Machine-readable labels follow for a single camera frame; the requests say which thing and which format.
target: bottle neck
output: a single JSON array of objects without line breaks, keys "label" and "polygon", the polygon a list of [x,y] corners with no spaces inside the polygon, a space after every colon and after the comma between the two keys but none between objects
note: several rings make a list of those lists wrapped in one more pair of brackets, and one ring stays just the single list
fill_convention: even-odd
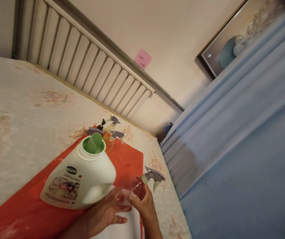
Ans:
[{"label": "bottle neck", "polygon": [[106,144],[105,142],[102,140],[102,144],[104,144],[104,149],[98,153],[98,154],[91,154],[91,153],[88,153],[84,147],[83,147],[83,143],[84,141],[89,138],[91,136],[88,136],[88,137],[85,137],[81,143],[77,146],[77,154],[80,158],[84,159],[84,160],[87,160],[87,161],[93,161],[93,160],[96,160],[96,159],[99,159],[100,156],[105,153],[105,149],[106,149]]}]

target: painting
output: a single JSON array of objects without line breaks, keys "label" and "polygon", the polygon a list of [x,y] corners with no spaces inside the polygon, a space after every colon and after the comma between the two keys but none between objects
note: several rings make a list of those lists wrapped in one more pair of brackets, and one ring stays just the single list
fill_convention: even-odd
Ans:
[{"label": "painting", "polygon": [[197,56],[215,79],[285,10],[284,0],[245,0]]}]

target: gray spray nozzle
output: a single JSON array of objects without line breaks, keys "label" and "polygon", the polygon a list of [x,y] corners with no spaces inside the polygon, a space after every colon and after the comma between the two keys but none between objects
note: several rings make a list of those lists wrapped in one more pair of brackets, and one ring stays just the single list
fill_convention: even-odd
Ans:
[{"label": "gray spray nozzle", "polygon": [[89,127],[86,134],[87,135],[92,135],[93,133],[100,133],[100,134],[104,134],[104,131],[98,129],[98,128],[94,128],[94,127]]},{"label": "gray spray nozzle", "polygon": [[111,133],[112,133],[111,138],[112,138],[113,140],[114,140],[116,137],[118,137],[118,138],[120,138],[120,140],[122,141],[122,144],[124,144],[124,143],[123,143],[123,137],[126,136],[125,133],[120,132],[120,131],[112,131],[112,130],[111,130]]},{"label": "gray spray nozzle", "polygon": [[157,186],[162,182],[162,181],[166,181],[165,177],[158,172],[157,170],[154,170],[152,168],[148,168],[145,166],[145,168],[147,169],[147,173],[142,175],[142,181],[144,182],[144,184],[147,184],[149,182],[150,179],[153,179],[155,181],[155,184],[153,185],[153,192],[156,191]]},{"label": "gray spray nozzle", "polygon": [[106,120],[106,122],[107,121],[112,121],[113,125],[120,123],[119,120],[114,115],[110,115],[110,118],[108,120]]}]

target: pink sticky note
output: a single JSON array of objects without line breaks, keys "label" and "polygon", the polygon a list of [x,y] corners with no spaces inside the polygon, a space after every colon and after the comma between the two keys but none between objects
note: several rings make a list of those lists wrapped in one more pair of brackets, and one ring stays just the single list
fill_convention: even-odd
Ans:
[{"label": "pink sticky note", "polygon": [[151,56],[141,48],[135,57],[134,62],[136,62],[141,69],[145,70],[151,59]]}]

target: spray bottle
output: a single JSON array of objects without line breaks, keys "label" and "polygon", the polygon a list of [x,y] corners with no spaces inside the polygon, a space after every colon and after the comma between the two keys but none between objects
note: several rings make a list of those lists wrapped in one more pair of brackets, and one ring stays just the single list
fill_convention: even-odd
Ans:
[{"label": "spray bottle", "polygon": [[92,135],[94,133],[100,133],[103,136],[104,135],[104,131],[102,129],[103,129],[102,125],[97,126],[97,128],[94,128],[94,127],[83,127],[83,131],[81,131],[78,134],[73,135],[73,138],[77,138],[77,137],[85,135],[85,134],[87,136],[89,136],[89,135]]},{"label": "spray bottle", "polygon": [[156,191],[157,186],[162,181],[166,180],[165,177],[157,170],[148,168],[146,166],[145,168],[147,170],[147,173],[143,174],[141,177],[137,177],[136,180],[130,183],[129,187],[125,186],[126,189],[122,189],[118,192],[118,195],[116,197],[117,204],[122,208],[130,206],[130,203],[128,202],[128,200],[119,200],[120,198],[126,198],[131,192],[133,192],[139,198],[139,200],[143,200],[146,195],[144,185],[147,184],[150,179],[153,179],[155,182],[155,184],[153,185],[153,192]]},{"label": "spray bottle", "polygon": [[126,136],[126,134],[124,134],[123,132],[119,132],[119,131],[111,131],[111,133],[112,133],[112,136],[106,137],[103,139],[106,144],[106,149],[105,149],[106,153],[111,151],[112,148],[114,147],[116,137],[118,137],[122,141],[122,144],[124,144],[123,137]]},{"label": "spray bottle", "polygon": [[111,131],[114,131],[116,124],[120,123],[114,115],[110,115],[110,118],[106,122],[108,121],[112,121],[112,123],[104,129],[104,137],[110,137],[112,135]]}]

